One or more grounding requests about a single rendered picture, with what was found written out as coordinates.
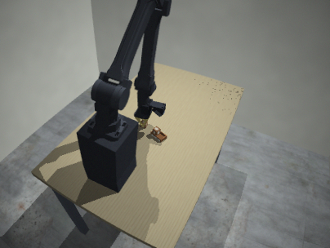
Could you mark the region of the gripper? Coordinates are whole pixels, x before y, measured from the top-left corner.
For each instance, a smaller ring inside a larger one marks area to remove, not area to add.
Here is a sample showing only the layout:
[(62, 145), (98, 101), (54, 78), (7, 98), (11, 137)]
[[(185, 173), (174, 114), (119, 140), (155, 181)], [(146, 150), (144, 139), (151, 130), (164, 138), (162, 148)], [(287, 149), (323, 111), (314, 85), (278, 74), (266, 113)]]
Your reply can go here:
[[(141, 114), (141, 105), (147, 105), (148, 103), (147, 104), (140, 104), (140, 103), (137, 102), (137, 104), (138, 104), (138, 109), (135, 111), (134, 117), (140, 123), (141, 126), (145, 127), (145, 124), (149, 120), (149, 117), (150, 117), (150, 115), (153, 111), (151, 110), (149, 115)], [(141, 123), (140, 119), (145, 121), (144, 124)]]

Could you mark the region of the brown open tray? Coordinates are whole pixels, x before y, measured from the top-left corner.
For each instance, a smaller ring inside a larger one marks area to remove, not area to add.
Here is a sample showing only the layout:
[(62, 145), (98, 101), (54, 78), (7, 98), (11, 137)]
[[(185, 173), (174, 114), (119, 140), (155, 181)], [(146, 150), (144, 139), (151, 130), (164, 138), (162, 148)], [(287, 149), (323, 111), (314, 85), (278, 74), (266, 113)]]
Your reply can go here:
[(164, 140), (167, 138), (167, 135), (165, 135), (165, 134), (162, 133), (162, 132), (161, 132), (159, 135), (155, 135), (155, 134), (153, 133), (153, 131), (151, 131), (150, 134), (151, 134), (155, 139), (157, 139), (157, 140), (160, 141), (160, 142), (164, 141)]

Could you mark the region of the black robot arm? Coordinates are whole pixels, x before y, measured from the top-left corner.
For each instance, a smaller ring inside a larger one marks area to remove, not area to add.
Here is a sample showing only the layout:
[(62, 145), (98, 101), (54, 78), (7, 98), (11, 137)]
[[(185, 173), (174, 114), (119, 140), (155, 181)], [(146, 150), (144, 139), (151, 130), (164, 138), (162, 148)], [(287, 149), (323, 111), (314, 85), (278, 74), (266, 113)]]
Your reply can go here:
[[(90, 131), (118, 141), (127, 129), (128, 122), (120, 118), (118, 111), (125, 108), (130, 96), (132, 81), (128, 80), (129, 73), (143, 34), (140, 70), (134, 81), (135, 90), (138, 91), (137, 102), (148, 103), (141, 105), (141, 114), (149, 115), (151, 109), (159, 117), (165, 113), (166, 104), (153, 101), (149, 97), (157, 88), (154, 80), (154, 60), (159, 26), (162, 16), (169, 16), (171, 4), (172, 0), (137, 0), (113, 63), (107, 73), (100, 72), (91, 89), (96, 115), (88, 123)], [(119, 84), (110, 82), (109, 78)]]

